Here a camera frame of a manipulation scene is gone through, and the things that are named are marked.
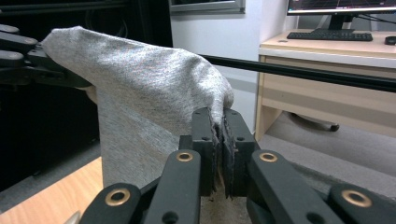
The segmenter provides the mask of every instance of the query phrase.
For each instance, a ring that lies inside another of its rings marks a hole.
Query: gray fabric
[[[233,92],[219,71],[183,49],[160,48],[81,27],[53,30],[42,42],[56,63],[97,89],[105,186],[139,188],[161,175],[181,134],[191,134],[191,113],[211,109],[220,125]],[[243,200],[203,199],[202,223],[246,223]]]

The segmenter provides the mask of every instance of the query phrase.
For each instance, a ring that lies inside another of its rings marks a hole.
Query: keyboard
[[[340,40],[340,41],[372,41],[371,34],[355,34],[343,32],[291,32],[287,39],[309,39],[309,40]]]

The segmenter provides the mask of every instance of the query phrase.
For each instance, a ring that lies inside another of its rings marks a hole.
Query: gray floor
[[[80,152],[64,159],[57,163],[56,166],[43,171],[43,173],[37,176],[29,176],[11,188],[3,190],[0,192],[0,214],[73,173],[99,156],[100,145],[96,142],[86,148],[82,148]]]
[[[328,129],[284,112],[259,145],[280,152],[311,186],[323,192],[341,181],[396,200],[396,138],[343,125],[335,133]],[[0,192],[0,214],[99,156],[99,144],[92,145]]]
[[[396,200],[396,138],[345,125],[335,133],[329,128],[284,112],[259,145],[296,164],[320,191],[347,182]]]

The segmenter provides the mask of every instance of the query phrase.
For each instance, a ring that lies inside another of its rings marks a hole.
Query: wooden desk
[[[82,214],[102,189],[102,158],[98,158],[6,211],[0,223],[63,224],[75,212]]]
[[[396,78],[395,32],[372,32],[374,41],[289,40],[289,32],[261,44],[261,62]],[[255,138],[282,110],[396,137],[396,94],[260,74]]]

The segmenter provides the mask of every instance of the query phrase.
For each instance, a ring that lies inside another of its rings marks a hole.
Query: wooden table surface
[[[103,189],[102,180],[102,158],[98,158],[9,209],[0,215],[0,223],[65,223],[75,212],[85,211]]]
[[[385,37],[396,35],[396,32],[369,32],[373,36],[373,41],[326,41],[326,40],[301,40],[287,39],[286,36],[290,32],[311,32],[312,30],[291,30],[281,35],[275,36],[264,43],[260,47],[268,51],[268,49],[297,50],[305,52],[316,52],[321,54],[337,54],[360,56],[381,59],[395,59],[396,48],[394,46],[385,45]]]

